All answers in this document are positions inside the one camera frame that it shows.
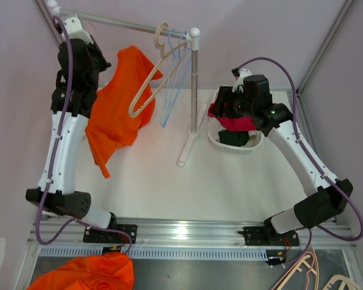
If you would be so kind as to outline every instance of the orange shirt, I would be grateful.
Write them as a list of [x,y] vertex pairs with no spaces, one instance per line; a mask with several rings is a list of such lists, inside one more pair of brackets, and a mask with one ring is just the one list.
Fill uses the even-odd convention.
[[132,290],[133,262],[121,253],[75,258],[38,277],[28,290]]
[[[129,116],[128,109],[153,67],[153,63],[132,45],[119,51],[119,62],[112,80],[97,91],[97,100],[93,104],[85,132],[94,162],[105,178],[110,177],[106,163],[114,151],[125,145],[132,145],[137,138],[137,131],[151,120],[155,100],[136,118]],[[161,72],[157,71],[152,79],[162,77]],[[141,107],[151,95],[148,85],[134,110]]]

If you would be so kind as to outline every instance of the beige hanger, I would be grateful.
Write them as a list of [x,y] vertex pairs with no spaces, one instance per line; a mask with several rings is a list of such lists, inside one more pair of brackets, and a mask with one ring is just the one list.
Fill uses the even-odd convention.
[[354,281],[352,281],[350,278],[343,276],[343,275],[334,275],[329,279],[328,283],[325,285],[325,287],[322,290],[330,290],[332,285],[334,285],[337,281],[341,281],[341,284],[339,286],[339,290],[345,289],[345,287],[348,287],[348,290],[361,290],[358,284],[356,284]]
[[[168,51],[166,53],[165,49],[164,49],[165,45],[160,44],[160,42],[159,42],[160,33],[162,32],[163,29],[166,29],[166,28],[168,28],[168,24],[167,23],[162,23],[156,29],[156,32],[155,32],[155,47],[158,50],[160,50],[160,60],[156,63],[155,67],[152,69],[151,73],[148,75],[148,77],[146,78],[146,80],[142,84],[141,88],[139,89],[139,91],[137,92],[136,96],[134,97],[134,99],[132,100],[132,102],[131,102],[131,104],[129,106],[129,116],[131,116],[132,118],[137,117],[149,105],[149,103],[154,99],[154,97],[159,92],[159,90],[165,85],[168,77],[165,78],[165,80],[153,92],[153,94],[144,102],[144,104],[137,111],[134,111],[134,107],[136,106],[137,101],[141,97],[144,89],[146,88],[146,86],[148,86],[149,82],[152,80],[152,78],[153,78],[154,74],[156,73],[156,71],[158,69],[160,69],[160,67],[163,64],[164,60],[167,59],[174,51],[179,50],[179,48],[181,48],[181,47],[183,47],[184,49],[187,48],[187,42],[183,42],[180,45],[178,45],[177,47],[175,47],[173,50],[170,50],[170,51]],[[174,74],[174,72],[176,71],[178,66],[179,66],[179,63],[176,64],[176,66],[173,68],[173,70],[171,71],[169,76],[172,76]]]
[[[315,260],[315,262],[313,263],[313,267],[311,268],[311,264],[307,262],[307,259],[309,258],[313,258]],[[316,253],[315,251],[311,248],[310,251],[306,252],[305,255],[303,255],[302,258],[299,259],[299,261],[297,261],[289,270],[288,274],[285,274],[285,279],[280,282],[278,285],[275,285],[272,289],[275,290],[281,290],[283,289],[283,287],[285,286],[285,284],[292,278],[293,274],[296,273],[297,271],[302,272],[303,269],[301,269],[301,265],[305,265],[308,269],[310,269],[310,272],[314,273],[314,275],[316,276],[316,281],[315,281],[315,290],[318,289],[318,285],[319,285],[319,264],[317,261],[317,257],[316,257]]]

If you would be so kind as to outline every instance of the green cloth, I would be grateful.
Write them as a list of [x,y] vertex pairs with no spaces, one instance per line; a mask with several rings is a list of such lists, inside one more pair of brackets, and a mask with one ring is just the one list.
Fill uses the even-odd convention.
[[249,142],[250,136],[248,132],[230,132],[223,130],[219,132],[219,142],[231,146],[245,146]]

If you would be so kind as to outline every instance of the clothes rack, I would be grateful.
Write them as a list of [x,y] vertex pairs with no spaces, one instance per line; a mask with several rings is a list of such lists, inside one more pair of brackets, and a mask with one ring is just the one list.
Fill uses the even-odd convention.
[[[155,34],[157,27],[148,25],[137,24],[133,22],[121,21],[118,19],[107,18],[94,14],[84,13],[76,10],[70,10],[58,6],[55,0],[48,0],[45,3],[46,9],[50,11],[52,15],[68,16],[77,15],[80,19],[98,22],[101,24],[112,25],[116,27],[126,28],[130,30],[141,31],[145,33]],[[198,112],[197,108],[197,91],[198,91],[198,49],[199,49],[199,38],[200,30],[196,27],[190,29],[187,35],[180,31],[162,30],[160,33],[162,36],[171,36],[172,38],[186,40],[191,43],[191,128],[188,130],[188,139],[185,142],[183,151],[180,154],[178,161],[179,166],[184,166],[187,162],[189,153],[192,149],[194,141],[199,137],[199,125],[204,117],[204,113],[207,110],[207,104],[203,104]]]

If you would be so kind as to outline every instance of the red cloth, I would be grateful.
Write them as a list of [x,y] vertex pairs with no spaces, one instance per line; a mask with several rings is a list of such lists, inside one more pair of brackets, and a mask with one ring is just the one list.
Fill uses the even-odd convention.
[[216,118],[219,123],[226,128],[226,130],[230,132],[246,132],[246,131],[254,131],[256,127],[254,126],[252,119],[249,117],[241,117],[237,119],[230,118],[217,118],[212,113],[210,113],[210,109],[214,104],[210,105],[208,109],[208,117]]
[[28,290],[132,290],[132,260],[121,253],[75,258],[37,278]]

